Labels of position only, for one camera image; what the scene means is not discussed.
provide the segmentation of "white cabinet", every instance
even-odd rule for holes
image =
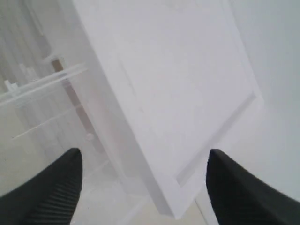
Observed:
[[[76,220],[125,222],[147,192],[160,213],[180,218],[204,184],[210,148],[237,141],[262,103],[227,1],[26,2],[35,37],[51,49],[43,63],[58,58],[67,70],[1,106],[17,110],[33,96],[41,119],[25,134],[46,162],[82,149],[90,173]]]

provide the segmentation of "white door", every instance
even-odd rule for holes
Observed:
[[[210,148],[236,141],[260,102],[228,3],[73,0],[61,7],[102,91],[87,111],[115,167],[139,173],[158,210],[181,217],[204,184]]]

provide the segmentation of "white wall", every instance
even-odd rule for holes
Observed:
[[[300,95],[298,0],[231,1],[266,102],[293,103]]]

